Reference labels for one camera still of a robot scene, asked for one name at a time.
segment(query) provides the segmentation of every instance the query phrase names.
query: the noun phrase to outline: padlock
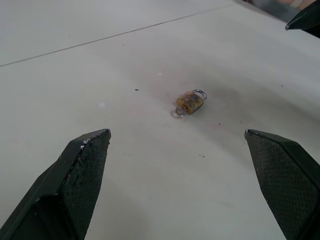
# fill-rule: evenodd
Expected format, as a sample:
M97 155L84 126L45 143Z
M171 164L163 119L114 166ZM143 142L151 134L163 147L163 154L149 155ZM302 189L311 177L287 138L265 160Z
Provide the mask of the padlock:
M187 91L176 100L178 107L175 109L175 112L181 117L185 116L186 114L191 115L202 107L206 99L207 95L200 89Z

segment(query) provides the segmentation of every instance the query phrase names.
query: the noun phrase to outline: brass padlock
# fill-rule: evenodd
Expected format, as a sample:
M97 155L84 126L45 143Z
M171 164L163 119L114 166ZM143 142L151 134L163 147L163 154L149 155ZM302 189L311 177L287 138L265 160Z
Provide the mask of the brass padlock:
M176 100L178 107L175 109L175 112L181 117L185 116L186 114L191 115L202 107L206 99L207 95L200 89L187 91Z

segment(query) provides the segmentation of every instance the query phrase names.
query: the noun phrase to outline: white table surface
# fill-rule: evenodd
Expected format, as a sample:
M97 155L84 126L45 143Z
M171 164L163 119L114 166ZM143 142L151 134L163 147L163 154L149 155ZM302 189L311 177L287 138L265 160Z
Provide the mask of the white table surface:
M87 240L284 240L244 139L248 128L278 134L319 160L320 40L284 27L233 2L0 67L0 225L70 140L110 128ZM0 59L59 48L59 33ZM173 118L176 98L193 89L205 105Z
M232 3L232 0L1 0L0 66Z

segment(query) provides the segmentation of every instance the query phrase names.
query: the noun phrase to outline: floor seam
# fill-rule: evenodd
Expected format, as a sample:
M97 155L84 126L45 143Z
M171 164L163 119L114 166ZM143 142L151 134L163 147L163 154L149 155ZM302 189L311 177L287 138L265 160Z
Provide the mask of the floor seam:
M200 15L200 14L205 14L205 13L209 13L209 12L214 12L215 10L227 8L227 7L230 7L230 6L234 5L234 4L235 4L235 3L230 3L230 4L225 5L225 6L220 6L220 7L211 8L211 9L209 9L209 10L200 11L200 12L197 12L197 13L190 14L190 15L188 15L188 16L178 17L178 18L171 19L171 20L168 20L168 21L163 21L163 22L160 22L160 23L156 23L156 24L153 24L153 25L150 25L150 26L145 26L145 27L137 28L137 29L130 30L130 31L126 31L126 32L122 32L122 33L119 33L119 34L116 34L116 35L107 36L107 37L100 38L100 39L97 39L97 40L88 41L88 42L81 43L81 44L78 44L78 45L69 46L69 47L66 47L66 48L59 49L59 50L47 52L47 53L40 54L40 55L37 55L37 56L32 56L32 57L24 58L24 59L22 59L22 60L9 62L9 63L0 65L0 68L1 68L1 67L5 67L5 66L8 66L8 65L12 65L12 64L21 63L21 62L24 62L24 61L27 61L27 60L31 60L31 59L40 58L40 57L43 57L43 56L46 56L46 55L50 55L50 54L62 52L62 51L64 51L64 50L73 49L73 48L81 47L81 46L84 46L84 45L87 45L87 44L92 44L92 43L95 43L95 42L99 42L99 41L102 41L102 40L111 39L111 38L118 37L118 36L121 36L121 35L125 35L125 34L129 34L129 33L137 32L137 31L140 31L140 30L148 29L148 28L152 28L152 27L155 27L155 26L158 26L158 25L167 24L167 23L174 22L174 21L177 21L177 20L186 19L186 18L189 18L189 17L192 17L192 16L196 16L196 15Z

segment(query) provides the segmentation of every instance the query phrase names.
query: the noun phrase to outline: metal ring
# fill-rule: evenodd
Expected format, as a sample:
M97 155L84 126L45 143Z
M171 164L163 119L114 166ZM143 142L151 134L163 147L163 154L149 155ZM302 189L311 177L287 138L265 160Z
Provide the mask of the metal ring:
M185 115L187 115L187 111L179 106L175 108L175 113L178 114L180 117L184 117Z
M204 97L203 100L207 99L207 94L204 91L200 90L200 89L195 89L195 90L192 91L192 93L193 94L194 93L200 93Z

